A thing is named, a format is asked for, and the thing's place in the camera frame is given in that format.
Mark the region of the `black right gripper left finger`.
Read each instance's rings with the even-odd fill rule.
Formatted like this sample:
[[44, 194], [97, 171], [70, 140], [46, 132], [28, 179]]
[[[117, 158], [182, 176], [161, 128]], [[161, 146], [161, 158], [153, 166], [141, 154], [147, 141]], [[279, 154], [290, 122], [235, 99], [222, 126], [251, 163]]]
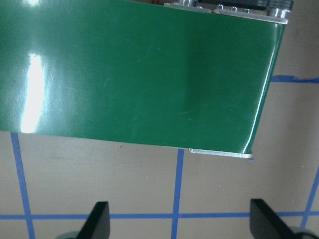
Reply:
[[108, 239], [110, 236], [109, 204], [97, 202], [77, 235], [78, 239]]

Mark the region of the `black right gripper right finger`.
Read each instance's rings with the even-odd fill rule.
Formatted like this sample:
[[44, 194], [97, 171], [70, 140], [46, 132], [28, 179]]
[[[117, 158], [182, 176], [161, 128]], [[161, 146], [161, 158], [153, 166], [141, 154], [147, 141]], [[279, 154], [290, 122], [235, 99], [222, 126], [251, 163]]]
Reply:
[[293, 231], [263, 199], [250, 200], [250, 232], [254, 239], [293, 239]]

